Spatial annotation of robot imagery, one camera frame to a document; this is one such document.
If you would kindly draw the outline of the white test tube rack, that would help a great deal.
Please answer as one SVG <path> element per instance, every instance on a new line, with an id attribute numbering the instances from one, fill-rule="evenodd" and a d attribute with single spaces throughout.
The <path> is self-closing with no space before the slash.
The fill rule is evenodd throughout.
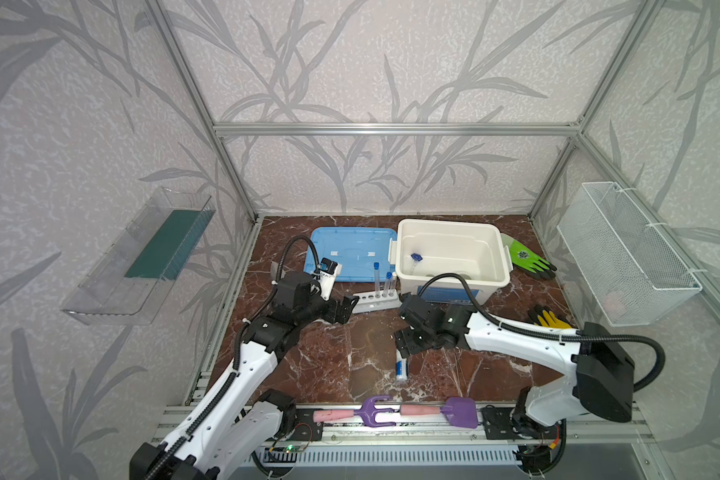
<path id="1" fill-rule="evenodd" d="M 380 293 L 379 296 L 376 296 L 374 292 L 356 293 L 355 296 L 358 298 L 358 302 L 353 307 L 353 315 L 390 309 L 397 310 L 402 304 L 397 290 L 391 290 L 389 294 Z"/>

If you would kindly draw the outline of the white bottle blue label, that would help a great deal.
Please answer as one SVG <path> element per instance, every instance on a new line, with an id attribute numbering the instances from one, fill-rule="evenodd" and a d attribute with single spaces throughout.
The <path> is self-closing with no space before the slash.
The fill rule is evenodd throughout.
<path id="1" fill-rule="evenodd" d="M 399 350 L 395 352 L 396 354 L 396 362 L 395 362 L 395 378 L 397 381 L 407 381 L 408 376 L 408 362 L 407 359 L 404 358 Z"/>

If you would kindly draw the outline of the test tube blue cap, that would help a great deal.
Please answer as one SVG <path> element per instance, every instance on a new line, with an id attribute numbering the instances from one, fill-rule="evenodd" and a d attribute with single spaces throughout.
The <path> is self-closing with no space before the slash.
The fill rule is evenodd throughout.
<path id="1" fill-rule="evenodd" d="M 374 262 L 373 264 L 373 274 L 374 274 L 374 298 L 380 298 L 381 297 L 381 285 L 380 285 L 380 263 Z"/>
<path id="2" fill-rule="evenodd" d="M 383 289 L 382 289 L 382 297 L 385 297 L 385 298 L 386 298 L 386 297 L 389 295 L 389 290 L 390 290 L 390 288 L 391 288 L 391 287 L 390 287 L 391 280 L 392 280 L 392 273 L 391 273 L 391 272 L 387 272 L 387 273 L 385 274 L 384 287 L 383 287 Z"/>

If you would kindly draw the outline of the white plastic storage bin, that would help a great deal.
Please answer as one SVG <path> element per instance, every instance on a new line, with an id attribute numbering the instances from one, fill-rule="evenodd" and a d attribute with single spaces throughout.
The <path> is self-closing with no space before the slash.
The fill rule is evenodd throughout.
<path id="1" fill-rule="evenodd" d="M 415 263 L 412 253 L 423 260 Z M 492 224 L 404 219 L 397 240 L 390 242 L 389 261 L 395 267 L 403 294 L 416 294 L 430 302 L 470 302 L 462 284 L 453 278 L 424 284 L 442 273 L 466 273 L 476 300 L 485 304 L 511 283 L 513 270 L 508 248 Z"/>

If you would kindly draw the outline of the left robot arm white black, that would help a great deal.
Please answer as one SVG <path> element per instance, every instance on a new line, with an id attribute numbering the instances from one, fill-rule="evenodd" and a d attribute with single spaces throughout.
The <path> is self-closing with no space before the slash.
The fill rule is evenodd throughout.
<path id="1" fill-rule="evenodd" d="M 322 320 L 349 321 L 358 297 L 333 297 L 342 266 L 313 259 L 310 272 L 277 265 L 272 289 L 244 320 L 234 355 L 200 403 L 159 445 L 143 444 L 132 456 L 131 479 L 227 479 L 265 441 L 292 432 L 294 399 L 270 389 L 248 407 L 259 386 L 299 341 L 304 328 Z"/>

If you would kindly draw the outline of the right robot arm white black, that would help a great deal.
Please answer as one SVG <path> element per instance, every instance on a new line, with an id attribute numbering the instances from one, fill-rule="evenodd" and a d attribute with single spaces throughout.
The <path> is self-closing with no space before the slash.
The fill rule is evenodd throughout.
<path id="1" fill-rule="evenodd" d="M 473 293 L 466 305 L 441 307 L 424 298 L 427 289 L 401 296 L 398 314 L 407 326 L 394 338 L 402 357 L 438 349 L 485 351 L 559 373 L 519 395 L 514 407 L 519 423 L 552 426 L 584 414 L 627 423 L 634 394 L 666 365 L 662 345 L 646 336 L 613 335 L 591 322 L 580 329 L 555 329 L 509 320 L 490 314 Z"/>

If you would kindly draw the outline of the blue plastic bin lid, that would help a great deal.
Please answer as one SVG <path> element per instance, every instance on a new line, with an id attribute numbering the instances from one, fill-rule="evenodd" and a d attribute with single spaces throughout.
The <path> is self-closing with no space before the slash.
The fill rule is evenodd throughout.
<path id="1" fill-rule="evenodd" d="M 390 242 L 397 232 L 389 228 L 319 227 L 311 234 L 320 259 L 328 258 L 342 265 L 338 282 L 374 283 L 373 264 L 380 263 L 380 282 L 392 272 L 389 261 Z"/>

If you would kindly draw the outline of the yellow black work glove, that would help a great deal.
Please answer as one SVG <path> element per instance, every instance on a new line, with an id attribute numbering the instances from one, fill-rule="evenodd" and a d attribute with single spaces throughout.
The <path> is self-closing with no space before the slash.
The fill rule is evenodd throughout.
<path id="1" fill-rule="evenodd" d="M 542 305 L 535 305 L 527 312 L 530 321 L 538 326 L 552 329 L 574 329 L 564 315 L 558 316 L 550 308 Z"/>

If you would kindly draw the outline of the green black work glove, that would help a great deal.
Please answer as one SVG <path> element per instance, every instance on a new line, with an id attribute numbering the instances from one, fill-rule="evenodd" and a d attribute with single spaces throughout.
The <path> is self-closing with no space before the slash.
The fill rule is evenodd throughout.
<path id="1" fill-rule="evenodd" d="M 501 238 L 514 267 L 537 280 L 553 280 L 556 277 L 557 267 L 554 264 L 509 235 L 502 233 Z"/>

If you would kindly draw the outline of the green mat in shelf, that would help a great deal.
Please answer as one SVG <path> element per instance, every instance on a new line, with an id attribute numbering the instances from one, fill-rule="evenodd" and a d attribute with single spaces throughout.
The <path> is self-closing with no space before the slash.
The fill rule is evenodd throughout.
<path id="1" fill-rule="evenodd" d="M 214 214 L 211 210 L 173 210 L 125 277 L 175 281 Z"/>

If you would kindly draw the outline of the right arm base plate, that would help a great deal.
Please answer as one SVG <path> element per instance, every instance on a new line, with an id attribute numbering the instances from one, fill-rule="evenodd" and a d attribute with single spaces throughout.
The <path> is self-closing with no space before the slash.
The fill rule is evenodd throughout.
<path id="1" fill-rule="evenodd" d="M 515 413 L 513 407 L 486 405 L 478 410 L 487 440 L 551 443 L 560 436 L 560 424 L 546 427 Z"/>

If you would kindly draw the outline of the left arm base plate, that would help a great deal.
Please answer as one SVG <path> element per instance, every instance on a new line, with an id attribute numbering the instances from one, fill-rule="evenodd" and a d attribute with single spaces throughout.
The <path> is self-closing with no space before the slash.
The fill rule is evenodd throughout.
<path id="1" fill-rule="evenodd" d="M 323 424 L 314 420 L 314 410 L 297 410 L 285 414 L 274 436 L 278 442 L 313 442 L 323 436 Z"/>

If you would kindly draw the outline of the clear acrylic wall shelf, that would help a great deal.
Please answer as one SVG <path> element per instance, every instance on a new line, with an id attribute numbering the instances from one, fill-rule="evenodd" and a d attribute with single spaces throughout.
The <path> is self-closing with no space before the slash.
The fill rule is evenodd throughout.
<path id="1" fill-rule="evenodd" d="M 215 213 L 209 194 L 157 188 L 61 311 L 89 326 L 151 324 Z"/>

